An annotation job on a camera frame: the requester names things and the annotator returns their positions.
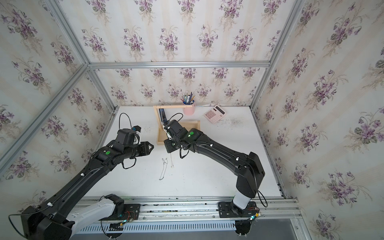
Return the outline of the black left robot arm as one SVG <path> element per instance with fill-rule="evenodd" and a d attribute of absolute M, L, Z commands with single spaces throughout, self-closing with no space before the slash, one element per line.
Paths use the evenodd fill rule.
<path fill-rule="evenodd" d="M 26 240 L 69 240 L 73 235 L 96 221 L 110 216 L 126 222 L 125 202 L 109 194 L 78 213 L 73 208 L 103 177 L 124 160 L 137 160 L 150 155 L 154 145 L 140 140 L 140 126 L 119 129 L 117 137 L 95 151 L 87 165 L 56 194 L 38 206 L 29 206 L 18 216 L 22 231 L 17 233 Z"/>

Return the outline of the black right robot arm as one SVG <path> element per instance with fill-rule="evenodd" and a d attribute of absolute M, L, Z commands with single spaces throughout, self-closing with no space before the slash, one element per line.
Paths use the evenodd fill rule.
<path fill-rule="evenodd" d="M 259 187 L 266 175 L 260 158 L 250 152 L 248 155 L 232 150 L 214 140 L 202 131 L 192 128 L 187 130 L 177 120 L 167 120 L 163 123 L 167 134 L 164 144 L 168 153 L 179 150 L 204 155 L 229 169 L 237 176 L 235 194 L 232 205 L 236 210 L 245 210 L 254 197 L 259 193 Z"/>

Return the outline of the wooden jewelry display stand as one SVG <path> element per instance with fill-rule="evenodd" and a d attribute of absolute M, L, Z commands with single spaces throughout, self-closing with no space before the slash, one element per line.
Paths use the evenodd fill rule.
<path fill-rule="evenodd" d="M 168 138 L 167 130 L 164 129 L 164 125 L 161 122 L 162 118 L 160 115 L 160 109 L 191 109 L 193 106 L 187 105 L 172 105 L 172 106 L 154 106 L 155 115 L 158 122 L 158 136 L 157 136 L 157 145 L 164 146 L 164 141 Z M 179 132 L 181 128 L 185 128 L 187 131 L 191 129 L 201 129 L 201 121 L 178 121 L 178 125 L 176 127 L 176 131 Z"/>

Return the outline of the blue black stapler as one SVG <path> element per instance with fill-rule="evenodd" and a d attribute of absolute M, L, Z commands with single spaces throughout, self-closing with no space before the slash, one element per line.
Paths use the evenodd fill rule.
<path fill-rule="evenodd" d="M 167 123 L 167 117 L 166 117 L 164 109 L 159 109 L 159 114 L 160 114 L 160 119 L 161 119 L 161 122 L 163 123 L 163 125 L 166 124 Z"/>

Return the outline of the pink pen holder cup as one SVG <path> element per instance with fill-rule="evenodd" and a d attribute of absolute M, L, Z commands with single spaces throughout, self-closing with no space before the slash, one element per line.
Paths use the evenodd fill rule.
<path fill-rule="evenodd" d="M 184 115 L 192 116 L 195 113 L 196 104 L 185 105 L 183 108 Z"/>

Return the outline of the pink calculator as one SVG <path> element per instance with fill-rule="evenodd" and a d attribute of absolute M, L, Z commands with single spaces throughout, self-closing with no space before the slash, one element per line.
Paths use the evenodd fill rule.
<path fill-rule="evenodd" d="M 204 117 L 212 124 L 217 123 L 222 118 L 227 115 L 227 112 L 220 106 L 216 105 L 206 113 L 204 113 Z"/>

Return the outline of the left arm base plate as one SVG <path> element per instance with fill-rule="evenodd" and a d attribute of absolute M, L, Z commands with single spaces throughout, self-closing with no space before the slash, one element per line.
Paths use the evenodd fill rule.
<path fill-rule="evenodd" d="M 140 204 L 124 204 L 124 208 L 118 207 L 111 216 L 103 218 L 102 221 L 133 221 L 138 220 L 140 214 Z"/>

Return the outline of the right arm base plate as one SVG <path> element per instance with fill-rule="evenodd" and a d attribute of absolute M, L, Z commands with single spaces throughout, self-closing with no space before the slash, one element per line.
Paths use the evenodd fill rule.
<path fill-rule="evenodd" d="M 219 202 L 220 218 L 247 218 L 255 219 L 260 215 L 260 209 L 255 202 L 249 202 L 245 209 L 240 209 L 233 202 Z"/>

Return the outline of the aluminium mounting rail frame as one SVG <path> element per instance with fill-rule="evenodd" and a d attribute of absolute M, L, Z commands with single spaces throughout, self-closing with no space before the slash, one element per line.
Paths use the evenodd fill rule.
<path fill-rule="evenodd" d="M 288 233 L 297 240 L 310 238 L 303 215 L 293 199 L 272 198 L 252 199 L 260 209 L 259 217 L 220 218 L 218 203 L 232 202 L 228 197 L 185 197 L 166 198 L 134 197 L 123 199 L 125 204 L 140 204 L 138 220 L 133 221 L 96 221 L 83 228 L 80 234 L 103 234 L 117 239 L 124 234 L 136 233 L 181 233 L 203 231 L 233 231 L 239 236 L 249 236 L 260 231 L 267 224 L 271 231 L 279 231 L 282 222 L 288 223 Z M 97 203 L 99 200 L 86 198 L 81 200 L 72 213 Z"/>

